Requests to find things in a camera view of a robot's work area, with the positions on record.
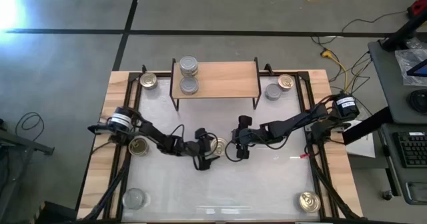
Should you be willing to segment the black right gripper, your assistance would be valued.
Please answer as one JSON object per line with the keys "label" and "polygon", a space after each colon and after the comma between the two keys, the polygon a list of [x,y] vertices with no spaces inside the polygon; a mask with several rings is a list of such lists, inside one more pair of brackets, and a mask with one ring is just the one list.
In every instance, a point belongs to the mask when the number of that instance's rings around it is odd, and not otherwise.
{"label": "black right gripper", "polygon": [[[236,143],[265,143],[269,138],[269,132],[266,129],[250,129],[252,125],[252,118],[247,115],[238,117],[238,128],[235,129]],[[250,151],[248,145],[236,145],[236,157],[239,160],[248,159]]]}

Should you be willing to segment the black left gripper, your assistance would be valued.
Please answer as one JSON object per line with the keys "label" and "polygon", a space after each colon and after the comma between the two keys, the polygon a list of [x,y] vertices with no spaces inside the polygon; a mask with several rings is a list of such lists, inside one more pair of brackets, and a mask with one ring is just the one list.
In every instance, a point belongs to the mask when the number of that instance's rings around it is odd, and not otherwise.
{"label": "black left gripper", "polygon": [[191,156],[193,159],[193,166],[198,171],[206,171],[210,169],[211,163],[219,157],[207,159],[206,156],[210,152],[210,141],[204,139],[208,136],[205,128],[199,128],[195,131],[195,139],[197,141],[183,141],[180,140],[176,146],[177,156]]}

